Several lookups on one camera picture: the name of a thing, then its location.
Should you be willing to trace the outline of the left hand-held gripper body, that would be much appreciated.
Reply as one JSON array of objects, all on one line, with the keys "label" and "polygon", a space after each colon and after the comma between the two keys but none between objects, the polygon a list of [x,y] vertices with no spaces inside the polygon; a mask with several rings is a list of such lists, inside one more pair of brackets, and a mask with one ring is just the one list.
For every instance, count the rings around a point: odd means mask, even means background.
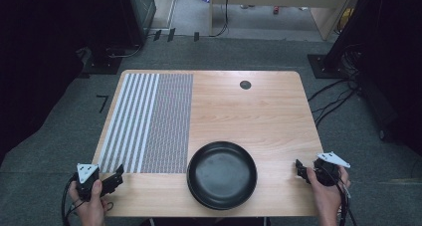
[{"label": "left hand-held gripper body", "polygon": [[[96,180],[100,178],[100,168],[97,164],[77,164],[77,191],[81,200],[90,200],[92,189]],[[101,196],[111,194],[115,191],[113,178],[103,181]]]}]

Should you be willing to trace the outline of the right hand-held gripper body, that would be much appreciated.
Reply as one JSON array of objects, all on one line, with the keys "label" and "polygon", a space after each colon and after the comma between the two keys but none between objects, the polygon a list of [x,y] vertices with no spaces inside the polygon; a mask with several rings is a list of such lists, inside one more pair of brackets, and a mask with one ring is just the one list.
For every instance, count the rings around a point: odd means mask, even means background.
[{"label": "right hand-held gripper body", "polygon": [[333,151],[318,153],[314,161],[317,181],[324,186],[334,186],[339,180],[338,168],[350,168],[350,164]]}]

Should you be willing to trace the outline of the person's right hand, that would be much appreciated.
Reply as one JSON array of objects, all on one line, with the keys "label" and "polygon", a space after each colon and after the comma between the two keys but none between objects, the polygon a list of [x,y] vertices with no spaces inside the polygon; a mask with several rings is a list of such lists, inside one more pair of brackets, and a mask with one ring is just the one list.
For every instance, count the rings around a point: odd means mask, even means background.
[{"label": "person's right hand", "polygon": [[308,178],[314,193],[316,209],[320,217],[328,217],[329,215],[336,217],[341,205],[339,189],[347,189],[351,184],[348,179],[348,172],[343,166],[338,167],[338,172],[340,176],[338,187],[324,186],[318,182],[316,173],[311,168],[307,168]]}]

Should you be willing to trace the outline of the person's left hand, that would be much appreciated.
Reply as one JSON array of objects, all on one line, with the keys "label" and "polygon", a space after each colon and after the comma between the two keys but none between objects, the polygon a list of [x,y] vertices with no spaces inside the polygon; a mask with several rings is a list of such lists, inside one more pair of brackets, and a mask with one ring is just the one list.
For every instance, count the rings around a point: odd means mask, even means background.
[{"label": "person's left hand", "polygon": [[101,198],[101,192],[103,189],[102,182],[98,179],[95,181],[92,189],[92,197],[89,202],[82,202],[77,191],[77,182],[73,181],[69,188],[69,195],[71,196],[74,203],[77,205],[81,204],[77,208],[77,214],[82,221],[100,221],[103,220],[106,223],[107,213],[107,202]]}]

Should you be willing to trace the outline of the grey white striped placemat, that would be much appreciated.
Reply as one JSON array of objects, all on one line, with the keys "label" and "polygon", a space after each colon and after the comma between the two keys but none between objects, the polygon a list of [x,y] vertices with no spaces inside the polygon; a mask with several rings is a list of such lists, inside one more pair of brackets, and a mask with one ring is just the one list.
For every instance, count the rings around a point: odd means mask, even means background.
[{"label": "grey white striped placemat", "polygon": [[126,74],[117,94],[98,164],[126,173],[184,173],[193,77]]}]

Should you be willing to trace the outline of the black round plate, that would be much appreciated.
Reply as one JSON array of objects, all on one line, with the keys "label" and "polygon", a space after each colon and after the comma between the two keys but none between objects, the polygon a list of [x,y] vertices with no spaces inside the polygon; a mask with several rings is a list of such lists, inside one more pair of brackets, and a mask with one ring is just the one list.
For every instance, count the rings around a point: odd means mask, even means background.
[{"label": "black round plate", "polygon": [[229,141],[210,142],[189,161],[186,180],[190,193],[203,206],[230,210],[254,193],[258,171],[253,157]]}]

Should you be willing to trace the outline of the black stand base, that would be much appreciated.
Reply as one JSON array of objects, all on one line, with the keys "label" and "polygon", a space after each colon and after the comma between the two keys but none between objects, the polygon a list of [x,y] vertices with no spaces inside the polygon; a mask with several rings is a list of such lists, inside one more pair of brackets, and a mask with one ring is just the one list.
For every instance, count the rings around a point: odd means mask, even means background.
[{"label": "black stand base", "polygon": [[121,58],[107,58],[97,62],[88,47],[76,51],[78,58],[84,64],[80,78],[87,79],[91,75],[116,75],[121,63]]},{"label": "black stand base", "polygon": [[347,79],[348,72],[341,60],[328,55],[308,54],[308,60],[316,79]]}]

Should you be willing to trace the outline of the dark curtain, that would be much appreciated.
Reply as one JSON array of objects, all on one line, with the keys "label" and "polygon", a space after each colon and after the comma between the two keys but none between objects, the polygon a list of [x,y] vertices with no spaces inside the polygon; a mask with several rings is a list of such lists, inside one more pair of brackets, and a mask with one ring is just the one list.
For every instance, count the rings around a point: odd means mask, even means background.
[{"label": "dark curtain", "polygon": [[358,55],[357,81],[383,136],[422,156],[422,0],[358,0],[331,50]]},{"label": "dark curtain", "polygon": [[84,64],[112,58],[117,0],[0,0],[0,165],[35,133]]}]

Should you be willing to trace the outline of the yellow object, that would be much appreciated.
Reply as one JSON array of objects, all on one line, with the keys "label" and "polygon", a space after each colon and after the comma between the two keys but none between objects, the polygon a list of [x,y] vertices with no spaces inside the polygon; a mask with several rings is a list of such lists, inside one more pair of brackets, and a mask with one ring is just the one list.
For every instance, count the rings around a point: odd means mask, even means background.
[{"label": "yellow object", "polygon": [[354,12],[353,8],[346,8],[344,10],[344,12],[342,13],[342,15],[341,15],[339,21],[337,22],[336,27],[335,27],[336,33],[340,33],[344,29],[345,25],[347,24],[347,22],[351,18],[353,12]]}]

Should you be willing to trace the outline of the dark equipment cabinet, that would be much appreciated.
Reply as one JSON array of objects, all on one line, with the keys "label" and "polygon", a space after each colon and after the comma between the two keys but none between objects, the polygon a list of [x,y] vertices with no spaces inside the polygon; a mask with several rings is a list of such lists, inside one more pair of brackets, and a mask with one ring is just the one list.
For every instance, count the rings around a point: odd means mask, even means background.
[{"label": "dark equipment cabinet", "polygon": [[141,47],[149,33],[156,6],[154,0],[120,0],[129,45]]}]

